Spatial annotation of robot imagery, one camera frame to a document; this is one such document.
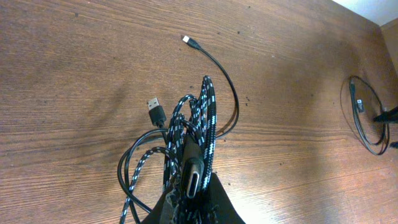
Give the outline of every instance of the wooden table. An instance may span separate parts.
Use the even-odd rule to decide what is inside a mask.
[[[239,123],[217,142],[214,171],[243,220],[398,222],[398,152],[362,147],[344,86],[364,77],[391,109],[398,76],[380,28],[332,1],[1,1],[0,24],[2,223],[117,223],[116,166],[153,128],[155,96],[170,117],[210,75],[227,123],[228,83],[186,34],[238,92]],[[138,181],[150,207],[162,163],[151,157]]]

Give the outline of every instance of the tangled black cable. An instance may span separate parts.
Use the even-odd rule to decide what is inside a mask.
[[[361,77],[358,76],[351,76],[349,78],[349,92],[351,95],[351,105],[353,107],[353,116],[354,116],[354,123],[355,123],[355,127],[358,130],[359,136],[361,137],[361,140],[363,142],[363,145],[365,146],[365,148],[371,152],[372,154],[374,154],[375,156],[380,156],[383,153],[385,153],[385,151],[387,150],[387,148],[389,147],[389,141],[390,141],[390,127],[388,125],[388,123],[383,123],[383,131],[381,133],[380,139],[377,142],[371,142],[368,137],[366,137],[365,132],[363,130],[361,121],[359,120],[359,114],[358,114],[358,108],[357,108],[357,102],[355,99],[355,84],[354,84],[354,79],[357,79],[359,81],[361,81],[363,84],[365,84],[374,94],[374,96],[376,97],[379,105],[380,105],[380,113],[383,113],[383,106],[381,103],[381,100],[379,98],[379,96],[376,94],[376,91],[374,91],[373,87],[368,84],[366,81],[364,81]],[[384,142],[384,140],[386,140],[386,142],[384,143],[385,146],[382,148],[382,150],[380,152],[375,152],[371,149],[370,146],[378,146],[380,145],[382,142]]]
[[[213,83],[210,77],[205,76],[203,78],[203,83],[201,87],[201,92],[199,98],[195,98],[193,95],[185,95],[180,99],[177,106],[175,107],[172,117],[170,119],[170,124],[168,129],[163,128],[163,124],[160,124],[159,129],[153,129],[146,132],[123,154],[118,164],[118,180],[124,193],[126,193],[126,201],[123,206],[123,211],[120,217],[120,223],[124,223],[126,220],[127,210],[130,207],[133,218],[136,223],[140,223],[138,214],[134,203],[141,207],[146,212],[150,213],[151,209],[142,203],[137,197],[133,195],[134,188],[137,183],[142,166],[144,165],[146,159],[155,153],[165,154],[165,164],[164,164],[164,185],[163,190],[170,184],[169,180],[171,177],[180,177],[181,175],[181,162],[183,156],[183,139],[184,135],[189,134],[194,137],[195,142],[199,145],[201,151],[203,152],[203,162],[204,162],[204,172],[201,181],[200,191],[205,191],[207,185],[210,181],[211,167],[213,164],[213,155],[215,150],[215,141],[226,134],[228,134],[238,122],[239,118],[239,101],[238,95],[236,93],[235,87],[226,72],[226,70],[221,66],[221,64],[212,57],[208,52],[202,49],[193,39],[185,36],[183,39],[190,47],[203,52],[208,58],[210,58],[218,68],[223,72],[226,77],[231,90],[234,95],[235,110],[234,123],[229,127],[227,131],[216,136],[216,96],[214,91]],[[183,104],[189,100],[191,115],[189,120],[185,120],[183,114],[180,110]],[[162,137],[156,136],[154,138],[149,138],[151,135],[161,133]],[[136,147],[146,144],[159,139],[164,139],[166,147],[154,147],[141,157],[138,165],[134,171],[132,179],[129,178],[129,162],[132,153],[135,151]],[[122,168],[124,163],[124,178],[122,176]]]

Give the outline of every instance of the wooden floor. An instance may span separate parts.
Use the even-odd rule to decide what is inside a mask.
[[[391,109],[398,76],[380,28],[332,1],[5,0],[0,25],[2,223],[117,223],[116,166],[153,128],[155,96],[170,117],[210,75],[218,127],[228,122],[228,83],[185,34],[238,92],[239,123],[217,142],[214,171],[243,220],[398,223],[398,151],[362,147],[345,85],[364,77]],[[375,139],[377,126],[367,127]],[[150,207],[162,163],[151,157],[138,181]]]

